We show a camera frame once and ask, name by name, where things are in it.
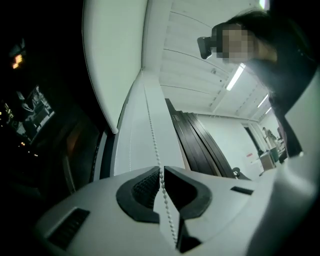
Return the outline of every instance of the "white wall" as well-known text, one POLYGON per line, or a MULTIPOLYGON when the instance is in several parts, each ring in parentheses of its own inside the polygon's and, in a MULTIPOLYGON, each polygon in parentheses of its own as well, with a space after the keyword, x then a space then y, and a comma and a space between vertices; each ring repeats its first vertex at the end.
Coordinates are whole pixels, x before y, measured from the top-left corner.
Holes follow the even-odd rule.
POLYGON ((248 178, 255 180, 263 172, 257 149, 242 125, 241 119, 198 115, 215 140, 231 168, 239 167, 248 178))
POLYGON ((95 95, 114 133, 128 91, 141 69, 147 2, 85 1, 83 45, 87 68, 95 95))
POLYGON ((265 127, 266 129, 271 130, 271 132, 273 133, 274 136, 279 137, 279 132, 278 132, 278 127, 279 127, 279 123, 278 120, 274 114, 274 112, 272 110, 270 110, 264 117, 264 119, 262 119, 262 121, 260 122, 260 128, 262 131, 262 128, 265 127))

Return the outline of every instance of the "dark curved strip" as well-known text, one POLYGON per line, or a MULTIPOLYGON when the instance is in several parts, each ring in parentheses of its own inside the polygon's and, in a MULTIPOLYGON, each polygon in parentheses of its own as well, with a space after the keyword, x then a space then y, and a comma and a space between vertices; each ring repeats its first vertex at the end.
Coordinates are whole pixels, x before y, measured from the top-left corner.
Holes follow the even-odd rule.
POLYGON ((116 192, 121 209, 137 222, 159 223, 159 214, 153 211, 159 191, 159 167, 128 180, 116 192))
POLYGON ((181 174, 175 169, 177 167, 164 167, 165 190, 182 219, 188 220, 200 217, 212 201, 211 190, 204 184, 181 174))
POLYGON ((180 217, 176 248, 183 254, 199 245, 201 245, 201 242, 196 237, 189 235, 185 220, 180 217))
POLYGON ((235 192, 239 192, 239 193, 242 193, 242 194, 246 194, 246 195, 249 195, 249 196, 251 196, 252 193, 254 192, 251 189, 247 189, 247 188, 243 188, 243 187, 239 187, 239 186, 234 186, 230 190, 235 191, 235 192))

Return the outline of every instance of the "ceiling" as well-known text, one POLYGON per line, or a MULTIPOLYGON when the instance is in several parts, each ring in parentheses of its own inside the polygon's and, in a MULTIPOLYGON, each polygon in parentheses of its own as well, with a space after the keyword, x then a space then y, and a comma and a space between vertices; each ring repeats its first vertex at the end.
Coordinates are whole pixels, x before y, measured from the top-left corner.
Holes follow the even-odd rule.
POLYGON ((259 6, 257 0, 173 0, 162 51, 159 82, 176 110, 260 121, 270 103, 258 78, 244 69, 226 90, 238 66, 214 54, 203 60, 197 38, 210 36, 215 25, 259 6))

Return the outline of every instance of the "person standing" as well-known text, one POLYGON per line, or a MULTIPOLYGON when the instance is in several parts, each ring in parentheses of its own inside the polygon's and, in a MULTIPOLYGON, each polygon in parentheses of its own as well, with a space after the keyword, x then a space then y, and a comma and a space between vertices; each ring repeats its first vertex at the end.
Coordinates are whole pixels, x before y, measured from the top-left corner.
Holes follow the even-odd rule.
POLYGON ((271 148, 276 147, 278 149, 278 143, 277 143, 277 138, 276 136, 273 135, 272 131, 269 129, 266 129, 266 127, 263 127, 262 130, 264 131, 266 137, 269 139, 271 148))

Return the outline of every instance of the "white machine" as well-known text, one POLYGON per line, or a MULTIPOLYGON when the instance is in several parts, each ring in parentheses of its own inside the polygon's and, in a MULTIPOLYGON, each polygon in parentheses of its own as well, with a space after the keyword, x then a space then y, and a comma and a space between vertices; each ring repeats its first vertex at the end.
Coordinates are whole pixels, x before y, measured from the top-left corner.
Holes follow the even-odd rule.
POLYGON ((54 255, 73 256, 288 252, 291 242, 303 242, 305 234, 299 230, 317 219, 319 74, 318 70, 286 115, 302 156, 265 172, 258 181, 173 166, 163 171, 151 166, 102 179, 50 209, 35 227, 40 240, 54 255), (160 186, 180 213, 176 249, 168 246, 159 229, 162 219, 153 211, 160 186))

